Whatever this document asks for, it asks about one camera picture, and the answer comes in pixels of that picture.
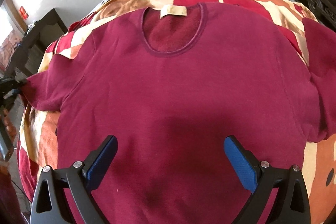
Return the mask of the dark wooden side table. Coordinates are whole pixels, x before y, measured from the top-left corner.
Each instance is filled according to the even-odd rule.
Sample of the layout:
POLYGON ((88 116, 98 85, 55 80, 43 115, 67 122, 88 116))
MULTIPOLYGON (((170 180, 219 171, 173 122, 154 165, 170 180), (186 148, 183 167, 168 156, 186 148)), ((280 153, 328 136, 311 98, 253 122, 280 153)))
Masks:
POLYGON ((18 44, 4 71, 5 77, 14 77, 16 75, 16 69, 27 77, 35 74, 35 72, 26 68, 27 61, 29 60, 29 49, 33 46, 37 46, 42 52, 45 52, 47 45, 41 40, 41 32, 46 28, 46 26, 58 26, 63 35, 68 31, 67 26, 58 15, 56 9, 51 9, 45 16, 36 22, 36 24, 25 34, 22 41, 18 44))

